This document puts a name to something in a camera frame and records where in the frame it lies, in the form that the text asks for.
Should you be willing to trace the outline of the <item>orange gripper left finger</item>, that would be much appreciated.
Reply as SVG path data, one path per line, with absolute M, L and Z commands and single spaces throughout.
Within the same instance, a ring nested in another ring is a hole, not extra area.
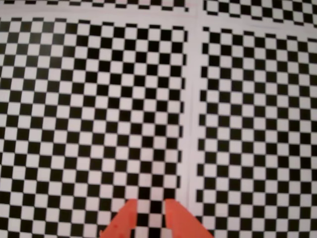
M 137 200 L 130 199 L 117 212 L 109 225 L 100 230 L 101 238 L 130 238 L 137 225 Z

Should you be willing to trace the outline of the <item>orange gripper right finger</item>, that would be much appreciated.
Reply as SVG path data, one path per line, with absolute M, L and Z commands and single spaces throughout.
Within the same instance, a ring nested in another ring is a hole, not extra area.
M 165 200 L 165 224 L 173 238 L 212 238 L 213 235 L 181 203 Z

